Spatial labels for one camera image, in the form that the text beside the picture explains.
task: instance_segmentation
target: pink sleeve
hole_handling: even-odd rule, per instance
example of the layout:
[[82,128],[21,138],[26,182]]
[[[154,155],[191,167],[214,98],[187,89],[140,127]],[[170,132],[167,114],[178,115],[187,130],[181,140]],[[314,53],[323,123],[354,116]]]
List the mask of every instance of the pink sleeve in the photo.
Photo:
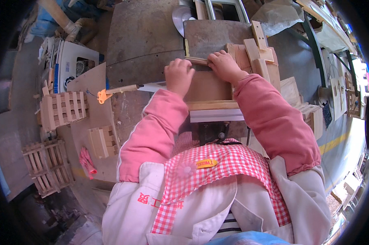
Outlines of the pink sleeve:
[[258,74],[246,76],[239,81],[234,98],[269,157],[284,158],[288,176],[320,164],[317,142],[301,112],[264,78]]
[[158,90],[143,111],[119,152],[118,181],[139,183],[139,167],[147,161],[166,162],[174,145],[174,135],[188,115],[188,107],[177,94]]

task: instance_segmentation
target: hand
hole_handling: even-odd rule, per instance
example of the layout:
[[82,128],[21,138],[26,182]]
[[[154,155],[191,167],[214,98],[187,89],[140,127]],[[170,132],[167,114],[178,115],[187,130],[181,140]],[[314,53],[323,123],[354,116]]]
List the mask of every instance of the hand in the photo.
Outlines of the hand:
[[211,61],[209,67],[217,76],[234,86],[237,86],[238,82],[248,75],[246,71],[239,68],[232,56],[224,50],[210,54],[207,59]]
[[167,90],[178,94],[182,99],[187,94],[195,73],[193,68],[188,70],[191,66],[188,60],[175,59],[164,67]]

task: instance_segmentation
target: person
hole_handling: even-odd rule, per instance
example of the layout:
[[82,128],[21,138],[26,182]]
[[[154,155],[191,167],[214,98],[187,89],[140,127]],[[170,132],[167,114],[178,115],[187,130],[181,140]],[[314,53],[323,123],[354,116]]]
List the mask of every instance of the person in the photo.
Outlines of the person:
[[152,96],[120,149],[103,243],[321,244],[330,211],[311,128],[270,83],[242,71],[225,51],[208,60],[235,87],[246,124],[270,159],[234,139],[200,147],[186,132],[175,143],[195,70],[188,60],[171,61],[167,90]]

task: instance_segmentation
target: yellow badge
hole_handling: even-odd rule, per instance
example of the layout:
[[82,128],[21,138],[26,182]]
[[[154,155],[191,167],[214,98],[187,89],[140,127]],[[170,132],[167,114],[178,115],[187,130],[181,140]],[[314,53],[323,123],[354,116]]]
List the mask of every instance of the yellow badge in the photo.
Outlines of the yellow badge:
[[212,160],[212,159],[205,159],[205,160],[198,161],[196,164],[197,164],[197,169],[203,169],[203,168],[209,168],[209,167],[216,166],[217,161]]

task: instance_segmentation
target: checkered apron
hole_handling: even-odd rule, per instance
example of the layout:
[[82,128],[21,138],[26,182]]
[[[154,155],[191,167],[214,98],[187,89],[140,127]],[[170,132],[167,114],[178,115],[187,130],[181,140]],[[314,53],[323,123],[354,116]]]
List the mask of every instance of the checkered apron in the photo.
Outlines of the checkered apron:
[[[174,156],[164,164],[165,188],[151,233],[170,234],[177,208],[184,198],[203,185],[236,174],[246,174],[259,179],[269,193],[280,227],[291,222],[284,199],[270,176],[267,159],[245,145],[208,144],[193,148],[196,141],[191,140],[191,132],[189,133],[190,136],[184,135],[186,133],[181,135],[182,138],[179,136],[178,144],[175,144],[185,151],[176,154],[178,149],[175,147]],[[227,142],[238,141],[235,139],[224,141],[224,143]],[[183,161],[196,163],[205,159],[214,159],[218,164],[214,167],[197,169],[187,178],[177,177],[178,164]]]

